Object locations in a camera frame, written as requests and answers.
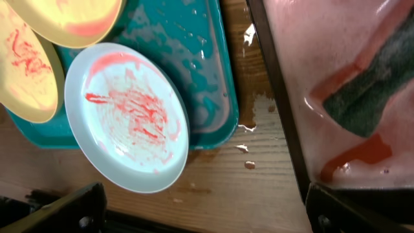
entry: water droplet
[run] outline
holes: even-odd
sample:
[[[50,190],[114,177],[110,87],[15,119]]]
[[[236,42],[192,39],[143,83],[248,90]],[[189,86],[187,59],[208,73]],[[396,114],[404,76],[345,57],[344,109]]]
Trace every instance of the water droplet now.
[[[179,29],[181,29],[183,31],[186,31],[186,29],[183,26],[181,26],[180,24],[178,24],[177,22],[174,22],[174,25],[177,26]]]
[[[340,168],[340,171],[341,171],[341,172],[344,172],[344,173],[348,173],[350,169],[351,169],[351,168],[350,168],[350,166],[349,166],[349,163],[347,162],[347,163],[345,163],[345,164],[344,164],[344,165]]]
[[[201,46],[204,46],[204,44],[207,43],[207,40],[202,38],[201,36],[197,36],[197,39],[200,41]]]
[[[254,25],[253,25],[253,23],[247,28],[247,30],[246,30],[246,32],[245,32],[245,34],[244,34],[244,37],[245,37],[245,42],[243,42],[243,44],[244,43],[248,43],[248,46],[251,46],[252,45],[252,42],[253,42],[253,37],[254,37],[254,34],[256,33],[256,30],[255,30],[255,28],[254,28]]]
[[[234,146],[235,148],[239,149],[239,151],[242,151],[243,153],[248,153],[248,149],[247,146],[243,145],[238,145],[238,146]]]
[[[246,127],[245,125],[238,125],[239,128],[244,128],[247,131],[253,132],[257,126],[254,126],[252,128]]]
[[[253,162],[253,161],[246,161],[245,162],[245,168],[247,168],[249,170],[254,169],[254,168],[256,168],[256,163]]]

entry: yellow plate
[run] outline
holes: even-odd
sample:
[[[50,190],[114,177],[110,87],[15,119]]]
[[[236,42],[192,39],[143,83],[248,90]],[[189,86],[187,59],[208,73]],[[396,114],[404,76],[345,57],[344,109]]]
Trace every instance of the yellow plate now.
[[[115,24],[123,0],[7,0],[39,35],[69,48],[102,40]]]
[[[3,0],[0,24],[0,102],[25,120],[46,122],[63,103],[58,55]]]

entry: food residue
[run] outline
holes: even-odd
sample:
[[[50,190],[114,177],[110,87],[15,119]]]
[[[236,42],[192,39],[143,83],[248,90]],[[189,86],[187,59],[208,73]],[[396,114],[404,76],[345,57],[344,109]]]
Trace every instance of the food residue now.
[[[234,146],[235,148],[239,149],[239,151],[242,151],[243,153],[248,153],[248,149],[247,146],[243,145],[238,145],[238,146]]]
[[[171,114],[167,114],[165,103],[149,86],[146,74],[143,74],[143,83],[140,83],[136,77],[137,71],[129,68],[124,69],[124,78],[109,78],[104,72],[111,65],[127,62],[135,63],[136,70],[139,70],[141,65],[148,65],[130,54],[112,53],[98,59],[90,69],[85,86],[88,88],[96,74],[101,72],[108,91],[107,94],[87,91],[85,99],[96,104],[101,116],[100,123],[103,128],[109,129],[111,143],[116,146],[117,154],[126,155],[132,161],[136,161],[136,154],[132,151],[136,151],[138,147],[148,151],[152,159],[158,159],[166,165],[173,158],[173,152],[167,150],[167,140],[178,139],[180,121],[170,122]],[[177,125],[174,132],[169,132],[169,123]]]
[[[246,161],[245,162],[245,168],[247,168],[249,170],[254,169],[254,168],[256,168],[256,163],[253,162],[253,161]]]
[[[40,52],[34,48],[33,44],[22,39],[21,33],[24,33],[26,27],[27,25],[24,24],[22,30],[16,28],[6,39],[7,47],[11,50],[9,53],[12,53],[15,58],[15,60],[12,61],[12,65],[14,67],[23,65],[25,68],[25,75],[31,76],[32,78],[35,75],[41,74],[43,71],[52,72],[52,68],[44,64],[39,58]]]
[[[274,106],[274,105],[269,106],[269,108],[268,108],[269,113],[274,113],[275,110],[276,110],[276,106]]]

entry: black metal bracket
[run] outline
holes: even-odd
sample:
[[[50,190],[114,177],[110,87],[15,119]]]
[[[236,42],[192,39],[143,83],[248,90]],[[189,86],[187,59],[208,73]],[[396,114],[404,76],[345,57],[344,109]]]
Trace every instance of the black metal bracket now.
[[[314,232],[413,233],[320,184],[309,185],[305,205]]]
[[[93,183],[0,229],[0,233],[98,232],[104,226],[106,204],[104,187]]]

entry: white plate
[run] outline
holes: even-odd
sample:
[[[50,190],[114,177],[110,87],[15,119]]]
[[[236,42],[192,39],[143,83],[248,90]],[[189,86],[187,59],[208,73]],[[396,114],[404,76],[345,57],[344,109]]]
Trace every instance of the white plate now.
[[[100,43],[81,51],[67,73],[65,105],[86,157],[122,188],[159,192],[184,169],[189,127],[182,99],[133,49]]]

